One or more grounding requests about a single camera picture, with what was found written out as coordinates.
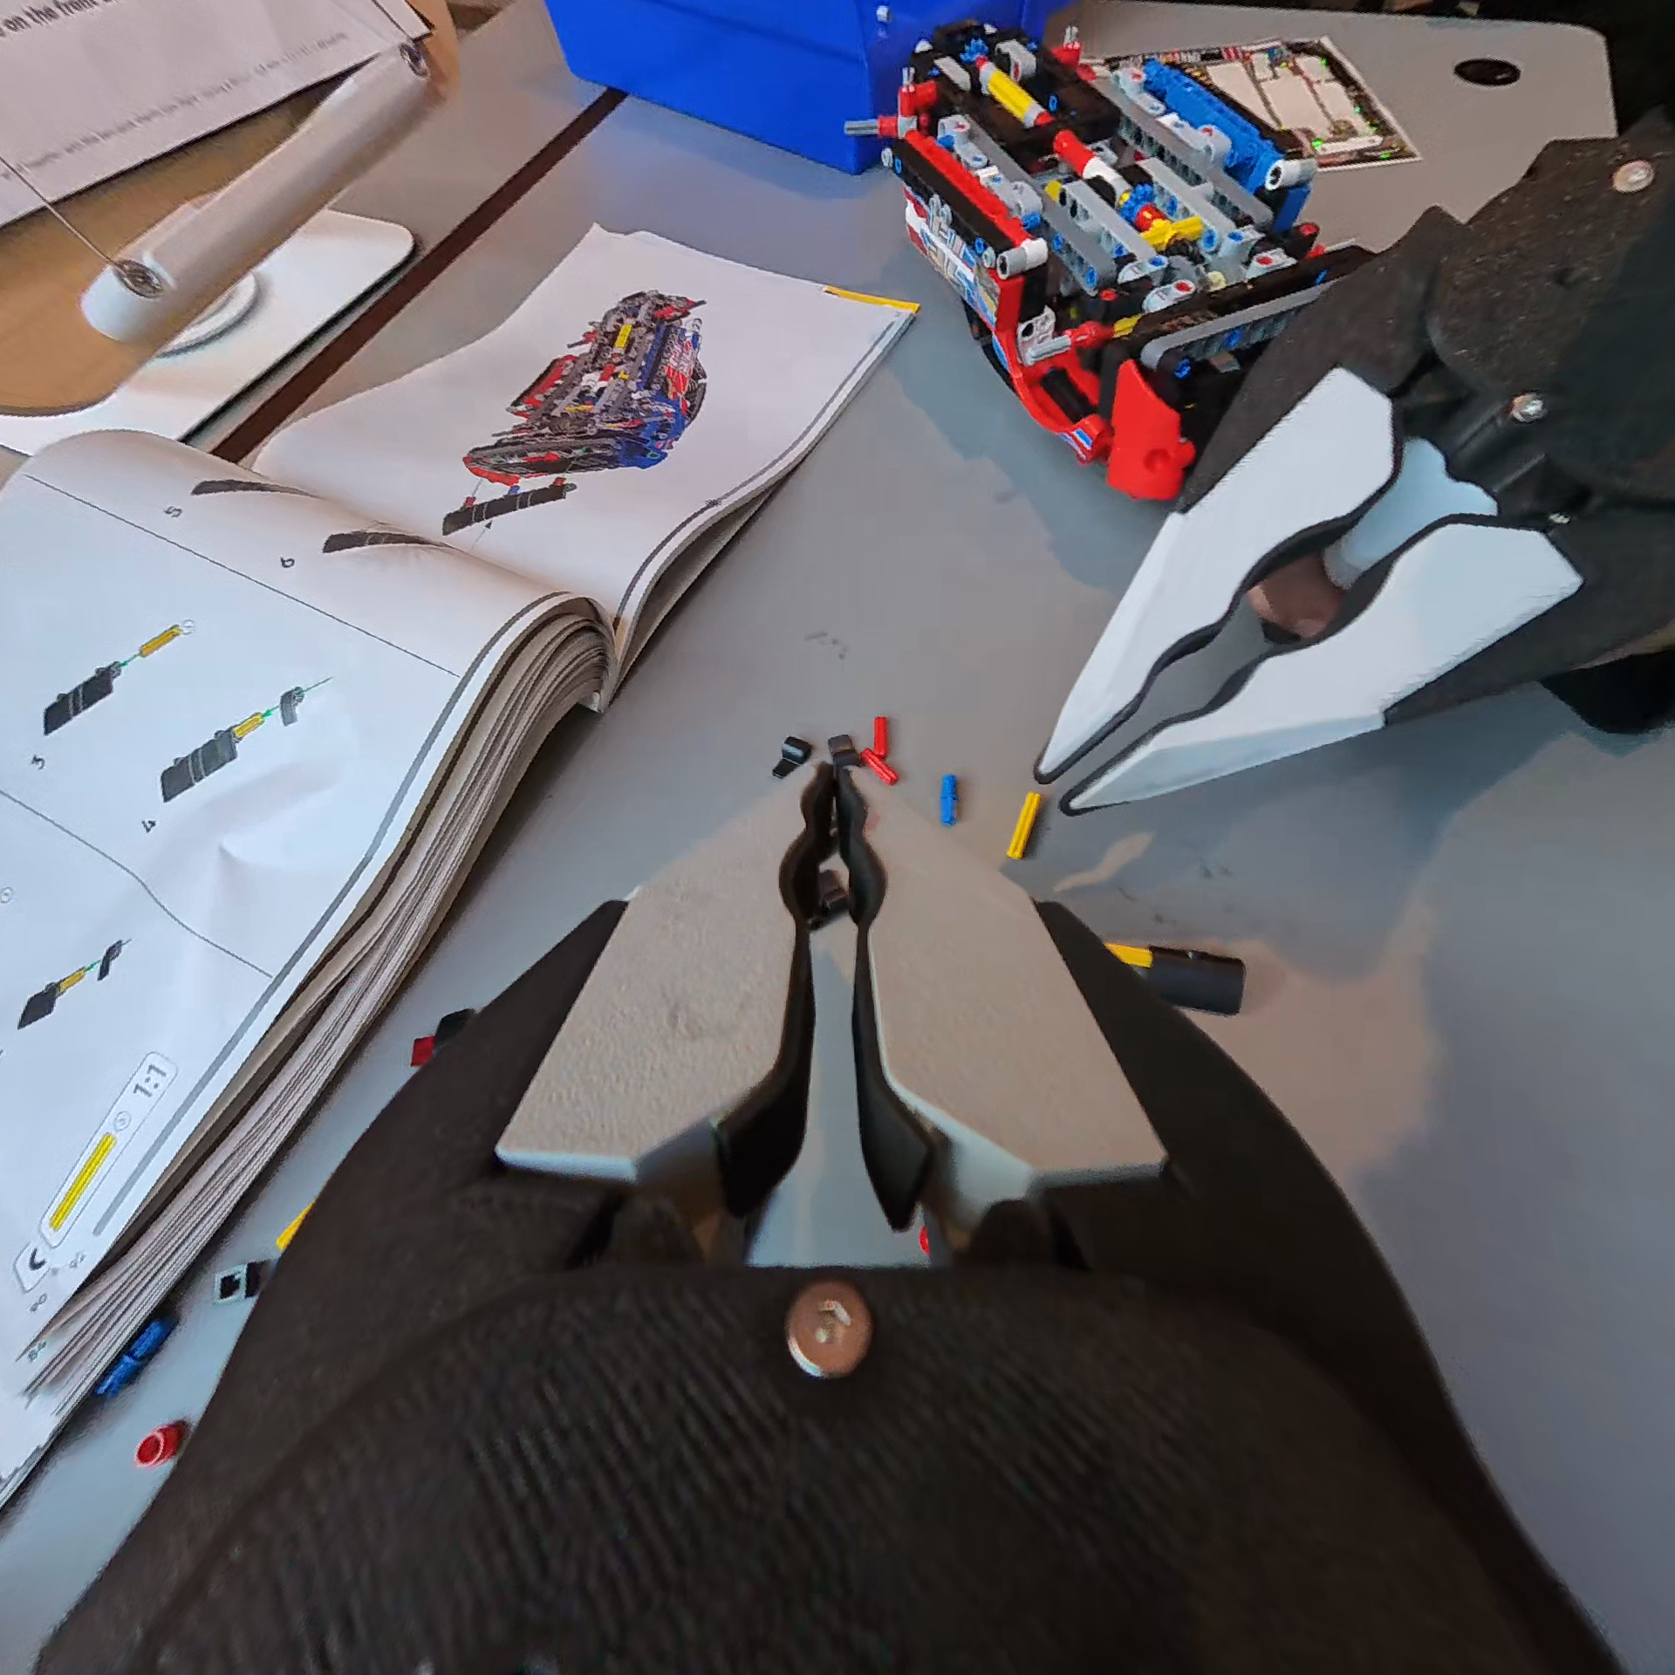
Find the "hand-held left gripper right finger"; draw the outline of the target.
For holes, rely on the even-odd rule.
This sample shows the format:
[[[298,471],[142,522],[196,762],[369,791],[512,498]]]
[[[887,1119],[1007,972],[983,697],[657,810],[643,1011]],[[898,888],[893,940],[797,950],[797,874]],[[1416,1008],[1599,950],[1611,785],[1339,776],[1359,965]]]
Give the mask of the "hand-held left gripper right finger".
[[[999,1202],[1161,1184],[1164,1140],[1033,898],[850,769],[836,852],[862,1151],[887,1223],[927,1213],[970,1239]]]

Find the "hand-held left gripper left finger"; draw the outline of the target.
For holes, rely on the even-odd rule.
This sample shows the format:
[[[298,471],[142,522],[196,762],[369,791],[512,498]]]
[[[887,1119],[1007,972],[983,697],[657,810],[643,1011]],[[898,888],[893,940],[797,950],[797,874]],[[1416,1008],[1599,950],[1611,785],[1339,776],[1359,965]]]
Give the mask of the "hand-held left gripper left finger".
[[[809,1133],[834,787],[803,769],[624,901],[495,1140],[503,1167],[670,1199],[695,1223],[757,1213]]]

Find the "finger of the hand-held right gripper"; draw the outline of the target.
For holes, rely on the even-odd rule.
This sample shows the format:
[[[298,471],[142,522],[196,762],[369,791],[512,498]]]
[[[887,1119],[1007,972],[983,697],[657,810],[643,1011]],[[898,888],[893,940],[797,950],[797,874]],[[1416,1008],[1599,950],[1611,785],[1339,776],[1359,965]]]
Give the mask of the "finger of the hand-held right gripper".
[[[1209,643],[1267,556],[1352,522],[1396,471],[1390,399],[1345,367],[1328,372],[1214,490],[1164,519],[1064,697],[1033,781],[1059,781],[1137,713],[1166,662]]]
[[[1064,816],[1122,807],[1378,730],[1387,713],[1580,591],[1530,528],[1450,514],[1359,577],[1328,636],[1242,666],[1214,706],[1152,729]]]

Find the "black toy axle connector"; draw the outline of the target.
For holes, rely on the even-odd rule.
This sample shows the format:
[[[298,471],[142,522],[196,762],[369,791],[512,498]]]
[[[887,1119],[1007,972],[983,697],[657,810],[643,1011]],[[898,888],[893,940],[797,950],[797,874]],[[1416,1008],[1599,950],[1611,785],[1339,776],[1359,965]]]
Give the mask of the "black toy axle connector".
[[[1220,950],[1147,949],[1145,980],[1180,1008],[1241,1016],[1246,1002],[1246,963]]]

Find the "partly built toy car model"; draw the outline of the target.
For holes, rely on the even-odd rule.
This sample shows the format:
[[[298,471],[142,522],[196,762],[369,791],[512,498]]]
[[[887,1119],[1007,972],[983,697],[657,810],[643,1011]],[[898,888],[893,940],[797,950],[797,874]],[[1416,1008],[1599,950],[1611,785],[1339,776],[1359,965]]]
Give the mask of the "partly built toy car model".
[[[1205,70],[959,19],[917,38],[882,142],[908,244],[1040,428],[1174,499],[1267,344],[1373,262],[1302,215],[1315,161]]]

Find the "instruction booklet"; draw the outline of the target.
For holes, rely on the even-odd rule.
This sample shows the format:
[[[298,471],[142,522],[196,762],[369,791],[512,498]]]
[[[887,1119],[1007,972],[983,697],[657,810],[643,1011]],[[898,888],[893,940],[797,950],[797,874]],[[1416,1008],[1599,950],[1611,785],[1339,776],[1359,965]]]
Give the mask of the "instruction booklet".
[[[0,504],[0,1476],[402,991],[499,807],[917,305],[590,228],[255,466],[56,441]]]

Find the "pile of small toy bricks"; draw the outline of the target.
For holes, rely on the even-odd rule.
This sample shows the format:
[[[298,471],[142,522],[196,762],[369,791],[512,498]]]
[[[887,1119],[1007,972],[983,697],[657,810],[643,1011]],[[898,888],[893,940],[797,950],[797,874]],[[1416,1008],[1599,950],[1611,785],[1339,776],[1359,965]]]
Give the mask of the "pile of small toy bricks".
[[[474,1008],[457,1008],[457,1011],[442,1016],[432,1033],[413,1040],[411,1070],[427,1064],[456,1033],[466,1030],[470,1018],[474,1018]],[[287,1252],[287,1244],[302,1228],[306,1213],[310,1213],[310,1202],[279,1228],[272,1257],[241,1263],[241,1266],[231,1266],[231,1268],[217,1272],[214,1303],[217,1306],[225,1306],[225,1303],[255,1303],[262,1285],[264,1285],[264,1277],[270,1277],[270,1268],[272,1268],[272,1263]],[[150,1316],[128,1337],[128,1344],[114,1356],[107,1377],[95,1382],[95,1400],[119,1400],[123,1391],[128,1391],[148,1371],[157,1354],[168,1344],[173,1325],[178,1325],[173,1310]],[[163,1420],[163,1425],[148,1428],[137,1440],[133,1462],[142,1469],[157,1469],[157,1466],[171,1462],[182,1452],[185,1431],[190,1431],[185,1416],[173,1416],[173,1420]]]

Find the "person's right hand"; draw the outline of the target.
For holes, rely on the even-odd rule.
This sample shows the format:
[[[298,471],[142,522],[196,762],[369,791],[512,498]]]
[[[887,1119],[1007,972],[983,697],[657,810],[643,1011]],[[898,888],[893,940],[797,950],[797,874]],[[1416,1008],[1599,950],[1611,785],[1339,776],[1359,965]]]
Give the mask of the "person's right hand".
[[[1334,585],[1324,555],[1308,555],[1262,577],[1246,603],[1262,623],[1262,636],[1285,647],[1328,634],[1345,588]]]

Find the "shiny sticker sheet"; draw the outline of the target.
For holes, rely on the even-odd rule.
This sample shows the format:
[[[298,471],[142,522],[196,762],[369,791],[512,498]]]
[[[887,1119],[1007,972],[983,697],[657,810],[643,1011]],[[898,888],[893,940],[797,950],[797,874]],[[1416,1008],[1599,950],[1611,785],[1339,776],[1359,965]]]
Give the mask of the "shiny sticker sheet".
[[[1421,161],[1421,147],[1329,38],[1110,55],[1089,58],[1083,70],[1117,75],[1141,70],[1145,61],[1190,75],[1225,106],[1241,106],[1271,134],[1291,134],[1324,169]]]

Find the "blue plastic bin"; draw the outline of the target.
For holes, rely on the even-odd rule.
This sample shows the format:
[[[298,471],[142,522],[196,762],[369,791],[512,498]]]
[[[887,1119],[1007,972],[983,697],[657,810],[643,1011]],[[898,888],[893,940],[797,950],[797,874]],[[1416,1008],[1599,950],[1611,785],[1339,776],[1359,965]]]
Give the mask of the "blue plastic bin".
[[[865,175],[878,142],[850,118],[892,115],[908,48],[944,23],[1042,34],[1059,0],[551,0],[579,81]]]

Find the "wooden document stand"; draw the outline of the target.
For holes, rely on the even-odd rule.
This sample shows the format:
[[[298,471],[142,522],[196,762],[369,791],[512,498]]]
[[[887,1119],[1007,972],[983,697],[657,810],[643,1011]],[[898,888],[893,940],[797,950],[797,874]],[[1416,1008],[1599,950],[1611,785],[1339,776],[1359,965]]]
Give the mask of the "wooden document stand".
[[[413,253],[337,214],[457,82],[446,4],[419,41],[5,224],[5,455],[87,428],[185,441]]]

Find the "printed instruction sheet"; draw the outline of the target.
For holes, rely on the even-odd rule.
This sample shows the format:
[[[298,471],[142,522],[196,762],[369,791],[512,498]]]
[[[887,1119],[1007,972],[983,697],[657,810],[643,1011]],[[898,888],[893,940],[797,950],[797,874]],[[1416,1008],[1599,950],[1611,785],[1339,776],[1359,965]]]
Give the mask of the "printed instruction sheet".
[[[6,0],[0,221],[262,115],[427,23],[397,0]]]

